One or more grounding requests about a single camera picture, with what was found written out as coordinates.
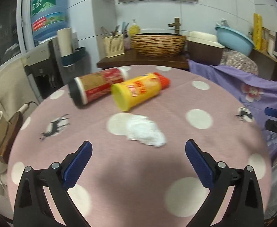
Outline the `white tissue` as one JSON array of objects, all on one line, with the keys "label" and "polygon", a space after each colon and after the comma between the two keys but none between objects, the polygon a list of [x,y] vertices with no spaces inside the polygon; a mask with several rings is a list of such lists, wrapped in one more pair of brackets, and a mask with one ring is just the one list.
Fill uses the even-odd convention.
[{"label": "white tissue", "polygon": [[143,115],[131,115],[126,122],[126,137],[154,147],[162,147],[167,143],[158,125]]}]

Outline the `purple floral cloth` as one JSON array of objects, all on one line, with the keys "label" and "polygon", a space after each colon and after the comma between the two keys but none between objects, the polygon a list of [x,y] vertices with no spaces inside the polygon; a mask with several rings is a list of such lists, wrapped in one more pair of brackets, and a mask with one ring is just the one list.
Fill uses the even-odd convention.
[{"label": "purple floral cloth", "polygon": [[277,109],[277,82],[231,66],[189,61],[189,69],[224,88],[252,113],[268,146],[272,164],[277,164],[277,133],[265,129],[265,122],[270,118],[265,114],[265,108]]}]

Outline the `light blue basin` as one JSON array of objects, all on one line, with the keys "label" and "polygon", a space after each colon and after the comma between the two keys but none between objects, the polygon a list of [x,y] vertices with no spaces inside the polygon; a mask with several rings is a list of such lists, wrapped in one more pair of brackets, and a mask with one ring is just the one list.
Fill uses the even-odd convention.
[{"label": "light blue basin", "polygon": [[254,43],[248,36],[230,27],[215,26],[218,42],[223,46],[249,56],[254,49]]}]

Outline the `yellow wrap roll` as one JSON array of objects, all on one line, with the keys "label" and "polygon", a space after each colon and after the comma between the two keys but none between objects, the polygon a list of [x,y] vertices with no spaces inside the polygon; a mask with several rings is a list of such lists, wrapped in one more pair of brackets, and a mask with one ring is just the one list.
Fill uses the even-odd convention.
[{"label": "yellow wrap roll", "polygon": [[261,49],[262,44],[262,17],[261,15],[253,14],[253,43],[256,50]]}]

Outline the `pink polka dot tablecloth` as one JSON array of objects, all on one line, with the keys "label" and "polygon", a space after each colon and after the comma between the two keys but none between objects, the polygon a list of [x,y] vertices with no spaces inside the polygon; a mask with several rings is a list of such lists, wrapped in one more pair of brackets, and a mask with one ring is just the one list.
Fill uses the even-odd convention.
[{"label": "pink polka dot tablecloth", "polygon": [[47,168],[84,142],[93,155],[70,190],[91,226],[186,226],[207,197],[185,153],[193,139],[215,160],[232,168],[255,168],[264,205],[271,193],[271,160],[255,122],[238,117],[242,104],[219,85],[184,70],[154,66],[126,68],[130,78],[157,72],[168,88],[131,114],[154,121],[166,137],[160,148],[107,130],[115,115],[126,114],[112,96],[77,108],[67,87],[45,99],[28,117],[13,144],[8,194],[14,202],[24,167]]}]

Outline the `brown white rice cooker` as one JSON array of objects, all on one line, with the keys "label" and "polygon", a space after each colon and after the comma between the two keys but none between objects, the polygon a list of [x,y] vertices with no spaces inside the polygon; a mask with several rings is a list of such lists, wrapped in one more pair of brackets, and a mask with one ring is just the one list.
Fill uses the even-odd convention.
[{"label": "brown white rice cooker", "polygon": [[223,57],[225,46],[214,34],[190,31],[187,36],[187,50],[192,61],[217,66]]}]

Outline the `red chip canister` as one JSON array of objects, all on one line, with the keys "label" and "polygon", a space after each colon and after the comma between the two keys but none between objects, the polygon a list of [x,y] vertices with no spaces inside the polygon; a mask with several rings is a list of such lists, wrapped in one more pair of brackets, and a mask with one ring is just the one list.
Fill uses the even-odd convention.
[{"label": "red chip canister", "polygon": [[85,106],[110,93],[111,85],[129,78],[125,68],[110,68],[96,73],[75,77],[68,83],[70,97],[77,107]]}]

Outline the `water dispenser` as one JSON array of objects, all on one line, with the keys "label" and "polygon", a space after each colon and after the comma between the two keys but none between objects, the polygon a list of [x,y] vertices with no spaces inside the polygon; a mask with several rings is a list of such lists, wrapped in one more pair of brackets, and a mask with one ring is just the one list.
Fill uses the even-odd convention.
[{"label": "water dispenser", "polygon": [[78,47],[71,55],[61,56],[55,37],[26,53],[22,63],[39,100],[46,99],[71,79],[90,72],[90,57],[86,48]]}]

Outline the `yellow chip canister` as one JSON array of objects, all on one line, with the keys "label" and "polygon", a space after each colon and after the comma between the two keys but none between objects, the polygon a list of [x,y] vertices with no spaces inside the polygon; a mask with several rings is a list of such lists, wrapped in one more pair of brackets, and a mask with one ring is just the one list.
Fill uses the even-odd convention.
[{"label": "yellow chip canister", "polygon": [[127,112],[170,86],[170,79],[157,73],[147,73],[119,84],[111,85],[111,95],[116,105]]}]

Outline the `brass faucet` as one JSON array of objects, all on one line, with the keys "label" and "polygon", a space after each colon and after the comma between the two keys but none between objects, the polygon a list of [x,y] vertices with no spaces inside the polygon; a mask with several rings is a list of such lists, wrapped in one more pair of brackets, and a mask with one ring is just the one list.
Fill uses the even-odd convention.
[{"label": "brass faucet", "polygon": [[168,27],[173,27],[174,31],[175,31],[175,34],[180,34],[180,26],[181,25],[182,24],[180,23],[180,18],[179,17],[175,17],[174,18],[174,22],[168,24]]}]

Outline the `dark wooden counter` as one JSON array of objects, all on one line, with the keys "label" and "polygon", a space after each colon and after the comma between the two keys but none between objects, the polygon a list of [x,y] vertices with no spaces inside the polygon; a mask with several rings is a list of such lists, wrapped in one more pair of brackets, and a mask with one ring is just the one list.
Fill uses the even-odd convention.
[{"label": "dark wooden counter", "polygon": [[103,58],[97,63],[97,67],[101,69],[134,65],[165,66],[189,70],[188,60],[183,54],[173,57],[152,57],[136,53],[135,50],[129,50],[125,54],[112,58]]}]

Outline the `paper cup holder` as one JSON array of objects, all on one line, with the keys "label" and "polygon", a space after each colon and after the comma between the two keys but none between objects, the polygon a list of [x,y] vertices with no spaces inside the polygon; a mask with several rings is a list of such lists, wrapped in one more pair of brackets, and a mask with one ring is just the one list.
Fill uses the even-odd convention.
[{"label": "paper cup holder", "polygon": [[71,67],[86,56],[85,47],[73,48],[71,28],[58,30],[57,39],[63,67]]}]

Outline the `beige chopstick holder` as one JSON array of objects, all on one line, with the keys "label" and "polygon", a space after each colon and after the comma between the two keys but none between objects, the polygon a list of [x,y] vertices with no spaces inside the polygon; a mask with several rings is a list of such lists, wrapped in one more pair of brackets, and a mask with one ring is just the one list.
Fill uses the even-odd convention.
[{"label": "beige chopstick holder", "polygon": [[103,37],[102,42],[107,58],[123,55],[125,53],[122,34]]}]

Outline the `blue water jug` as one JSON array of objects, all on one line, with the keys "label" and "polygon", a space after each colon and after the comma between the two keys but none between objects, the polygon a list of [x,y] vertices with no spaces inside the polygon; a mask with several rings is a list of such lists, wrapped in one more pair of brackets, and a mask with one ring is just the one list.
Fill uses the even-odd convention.
[{"label": "blue water jug", "polygon": [[31,27],[36,42],[45,41],[67,27],[67,0],[31,0]]}]

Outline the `window frame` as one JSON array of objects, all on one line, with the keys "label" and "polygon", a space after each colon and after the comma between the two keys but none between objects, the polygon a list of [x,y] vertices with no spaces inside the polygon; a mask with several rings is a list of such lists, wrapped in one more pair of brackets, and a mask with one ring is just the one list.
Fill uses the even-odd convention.
[{"label": "window frame", "polygon": [[0,0],[0,70],[34,48],[31,0]]}]

